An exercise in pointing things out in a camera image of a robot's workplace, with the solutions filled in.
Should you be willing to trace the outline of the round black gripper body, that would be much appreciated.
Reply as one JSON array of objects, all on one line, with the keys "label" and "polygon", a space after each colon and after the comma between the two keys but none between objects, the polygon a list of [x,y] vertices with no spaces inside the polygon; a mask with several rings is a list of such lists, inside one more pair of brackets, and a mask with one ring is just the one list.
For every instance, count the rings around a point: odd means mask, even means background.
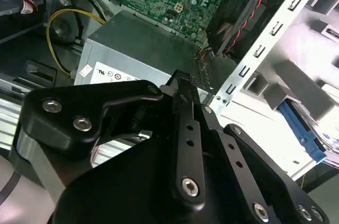
[{"label": "round black gripper body", "polygon": [[254,223],[214,132],[202,134],[206,199],[190,208],[174,186],[174,145],[151,139],[73,181],[62,194],[54,223]]}]

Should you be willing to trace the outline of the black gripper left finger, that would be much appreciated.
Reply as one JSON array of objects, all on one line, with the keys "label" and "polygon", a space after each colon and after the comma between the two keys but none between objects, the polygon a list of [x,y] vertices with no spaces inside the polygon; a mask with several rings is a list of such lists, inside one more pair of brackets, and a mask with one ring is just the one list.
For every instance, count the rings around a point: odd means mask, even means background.
[{"label": "black gripper left finger", "polygon": [[179,190],[179,73],[147,80],[44,88],[24,99],[14,148],[57,204],[70,184],[151,139],[174,145]]}]

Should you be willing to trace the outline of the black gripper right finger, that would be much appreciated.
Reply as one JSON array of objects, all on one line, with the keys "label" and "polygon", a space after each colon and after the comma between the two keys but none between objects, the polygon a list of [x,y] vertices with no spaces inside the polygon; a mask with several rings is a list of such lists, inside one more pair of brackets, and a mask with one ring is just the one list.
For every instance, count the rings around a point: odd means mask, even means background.
[{"label": "black gripper right finger", "polygon": [[179,73],[179,194],[209,223],[329,223],[329,218],[254,140],[221,127],[193,76]]}]

